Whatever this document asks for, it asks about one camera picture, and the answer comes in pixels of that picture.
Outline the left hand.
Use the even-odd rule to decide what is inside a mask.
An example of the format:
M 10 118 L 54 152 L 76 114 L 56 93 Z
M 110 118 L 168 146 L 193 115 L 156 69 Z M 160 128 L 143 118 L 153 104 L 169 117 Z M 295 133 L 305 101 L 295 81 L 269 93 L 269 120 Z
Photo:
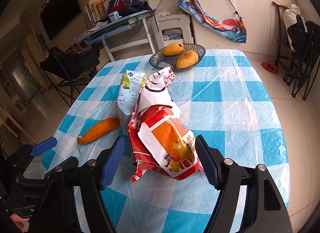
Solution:
M 16 213 L 13 213 L 10 215 L 10 218 L 15 223 L 15 225 L 20 229 L 21 232 L 27 232 L 28 227 L 26 226 L 26 223 L 29 222 L 29 218 L 21 218 Z

